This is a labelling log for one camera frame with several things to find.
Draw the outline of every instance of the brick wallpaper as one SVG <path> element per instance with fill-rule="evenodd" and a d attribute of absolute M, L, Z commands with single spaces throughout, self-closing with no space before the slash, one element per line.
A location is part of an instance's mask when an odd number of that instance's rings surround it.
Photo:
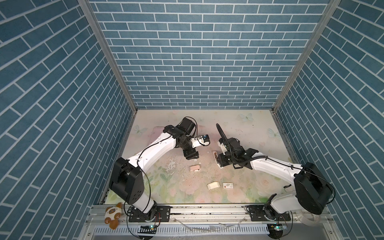
<path fill-rule="evenodd" d="M 138 108 L 271 108 L 329 0 L 91 0 Z"/>
<path fill-rule="evenodd" d="M 342 0 L 278 116 L 336 187 L 344 239 L 383 239 L 384 1 Z"/>
<path fill-rule="evenodd" d="M 131 114 L 76 0 L 0 1 L 0 239 L 78 237 Z"/>

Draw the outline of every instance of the plush toy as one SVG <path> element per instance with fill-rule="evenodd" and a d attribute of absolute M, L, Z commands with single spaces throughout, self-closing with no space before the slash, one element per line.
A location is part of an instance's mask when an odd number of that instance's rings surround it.
<path fill-rule="evenodd" d="M 109 224 L 109 227 L 113 230 L 119 225 L 119 217 L 121 216 L 122 204 L 119 202 L 115 207 L 108 207 L 105 210 L 104 222 Z"/>

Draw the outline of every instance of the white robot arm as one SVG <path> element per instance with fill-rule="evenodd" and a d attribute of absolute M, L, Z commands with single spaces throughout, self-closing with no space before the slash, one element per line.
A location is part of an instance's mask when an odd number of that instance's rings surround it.
<path fill-rule="evenodd" d="M 122 199 L 134 205 L 145 219 L 152 219 L 156 212 L 156 202 L 144 192 L 143 174 L 166 152 L 179 147 L 186 159 L 199 157 L 198 146 L 210 144 L 208 135 L 190 136 L 196 125 L 184 118 L 177 126 L 166 126 L 163 133 L 144 150 L 128 159 L 119 158 L 112 169 L 109 188 Z"/>
<path fill-rule="evenodd" d="M 216 159 L 219 167 L 233 165 L 235 169 L 247 167 L 263 171 L 285 180 L 295 189 L 269 197 L 264 205 L 268 219 L 273 220 L 277 214 L 303 208 L 313 214 L 322 213 L 332 190 L 333 193 L 335 191 L 314 164 L 293 164 L 268 157 L 255 149 L 244 150 L 237 139 L 227 139 L 220 125 L 216 124 L 216 127 L 222 137 L 218 145 L 223 153 Z"/>
<path fill-rule="evenodd" d="M 273 194 L 264 205 L 265 216 L 276 219 L 277 214 L 289 210 L 306 209 L 321 214 L 332 194 L 331 186 L 319 169 L 311 163 L 292 164 L 264 155 L 255 149 L 247 149 L 237 139 L 227 139 L 221 127 L 216 124 L 222 138 L 218 141 L 223 153 L 216 159 L 219 167 L 233 165 L 235 169 L 247 167 L 279 177 L 291 184 L 295 191 Z M 134 205 L 144 219 L 152 219 L 156 213 L 156 202 L 144 192 L 143 174 L 166 152 L 180 147 L 186 159 L 198 158 L 198 146 L 210 144 L 209 136 L 190 136 L 195 124 L 184 118 L 177 126 L 166 126 L 163 133 L 143 151 L 123 159 L 119 158 L 112 169 L 109 188 L 122 199 Z"/>

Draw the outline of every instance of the small white box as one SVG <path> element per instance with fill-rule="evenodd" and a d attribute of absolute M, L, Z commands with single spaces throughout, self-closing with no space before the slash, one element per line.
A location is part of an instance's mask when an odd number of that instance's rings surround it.
<path fill-rule="evenodd" d="M 223 182 L 223 188 L 233 188 L 232 182 Z"/>
<path fill-rule="evenodd" d="M 219 184 L 219 182 L 211 182 L 211 183 L 207 184 L 207 187 L 209 190 L 212 190 L 214 188 L 220 187 L 220 184 Z"/>

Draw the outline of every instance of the mounting plate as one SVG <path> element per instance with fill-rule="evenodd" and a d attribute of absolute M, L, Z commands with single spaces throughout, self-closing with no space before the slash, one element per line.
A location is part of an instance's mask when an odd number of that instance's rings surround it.
<path fill-rule="evenodd" d="M 156 211 L 160 213 L 161 222 L 169 222 L 170 206 L 157 206 Z M 131 210 L 129 222 L 146 222 L 139 210 Z"/>
<path fill-rule="evenodd" d="M 263 205 L 249 205 L 247 206 L 249 212 L 249 216 L 251 217 L 251 221 L 253 222 L 260 222 L 260 221 L 269 221 L 264 215 L 264 210 L 263 210 Z M 287 213 L 283 213 L 280 216 L 280 221 L 290 221 L 291 220 L 291 215 Z"/>

